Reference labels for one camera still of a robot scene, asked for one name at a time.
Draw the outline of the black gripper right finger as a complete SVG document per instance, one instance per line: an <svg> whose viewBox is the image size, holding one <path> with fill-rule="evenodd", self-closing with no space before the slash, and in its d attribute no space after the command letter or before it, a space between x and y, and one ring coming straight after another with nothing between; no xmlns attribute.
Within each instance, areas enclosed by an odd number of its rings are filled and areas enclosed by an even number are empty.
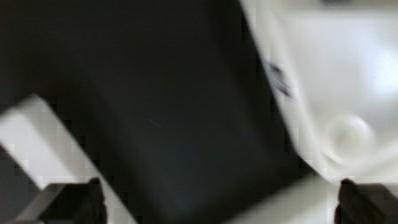
<svg viewBox="0 0 398 224"><path fill-rule="evenodd" d="M398 197L383 184L342 180L335 224L398 224Z"/></svg>

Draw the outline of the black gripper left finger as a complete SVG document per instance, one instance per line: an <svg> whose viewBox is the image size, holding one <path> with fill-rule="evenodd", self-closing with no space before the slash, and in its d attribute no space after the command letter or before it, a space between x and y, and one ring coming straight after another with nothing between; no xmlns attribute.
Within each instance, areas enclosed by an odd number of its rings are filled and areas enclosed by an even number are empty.
<svg viewBox="0 0 398 224"><path fill-rule="evenodd" d="M107 224L102 182L54 183L43 189L15 224Z"/></svg>

